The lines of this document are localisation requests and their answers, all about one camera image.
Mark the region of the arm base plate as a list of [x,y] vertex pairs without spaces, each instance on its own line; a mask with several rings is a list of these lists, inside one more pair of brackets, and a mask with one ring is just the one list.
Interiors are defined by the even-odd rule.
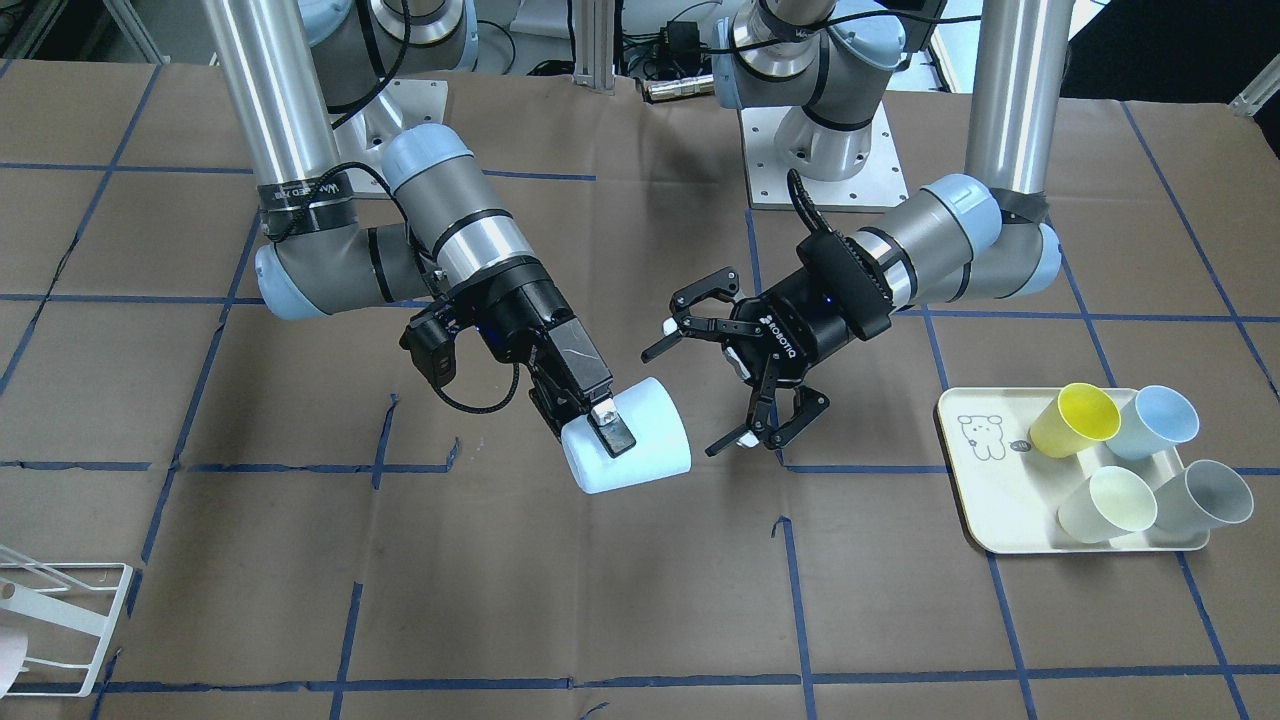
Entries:
[[367,106],[334,131],[339,156],[372,164],[371,158],[406,129],[445,118],[448,83],[443,79],[396,79]]
[[852,132],[818,126],[800,108],[749,108],[739,119],[753,209],[791,208],[791,169],[823,211],[887,211],[909,196],[883,106]]

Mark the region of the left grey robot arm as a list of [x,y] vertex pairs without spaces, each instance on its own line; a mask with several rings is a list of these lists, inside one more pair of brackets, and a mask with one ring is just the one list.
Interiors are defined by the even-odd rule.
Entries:
[[1046,172],[1070,1],[986,1],[964,168],[910,192],[883,106],[906,22],[874,1],[751,1],[718,22],[712,72],[649,82],[649,102],[714,94],[739,114],[749,200],[792,208],[800,268],[748,296],[726,268],[672,295],[645,360],[685,338],[719,345],[750,387],[746,416],[710,445],[788,445],[828,406],[806,374],[905,307],[1037,293],[1061,266]]

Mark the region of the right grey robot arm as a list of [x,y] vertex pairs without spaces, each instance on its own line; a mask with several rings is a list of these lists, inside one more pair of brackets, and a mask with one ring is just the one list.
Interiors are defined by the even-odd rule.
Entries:
[[259,288],[283,319],[428,299],[399,345],[435,393],[474,328],[527,369],[531,401],[618,459],[637,445],[613,377],[573,309],[448,126],[392,96],[401,70],[475,51],[470,1],[206,1],[250,149],[266,243]]

